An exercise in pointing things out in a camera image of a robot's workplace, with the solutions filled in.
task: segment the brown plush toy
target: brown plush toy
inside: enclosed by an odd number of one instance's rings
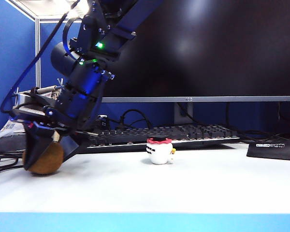
[[[52,143],[28,171],[48,175],[58,170],[63,162],[63,148],[59,143]]]

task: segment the white desk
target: white desk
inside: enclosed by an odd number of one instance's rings
[[[0,173],[0,212],[290,213],[290,161],[246,157],[248,145],[76,155],[56,174]]]

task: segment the computer monitor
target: computer monitor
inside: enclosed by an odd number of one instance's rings
[[[290,101],[290,0],[165,0],[103,102]]]

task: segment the mouse pad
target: mouse pad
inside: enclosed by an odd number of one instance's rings
[[[248,157],[290,160],[290,139],[279,142],[249,144]]]

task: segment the keyboard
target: keyboard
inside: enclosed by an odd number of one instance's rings
[[[145,151],[147,138],[165,136],[172,139],[173,147],[199,148],[209,145],[237,143],[237,132],[219,125],[173,126],[153,129],[104,130],[91,137],[81,153]]]

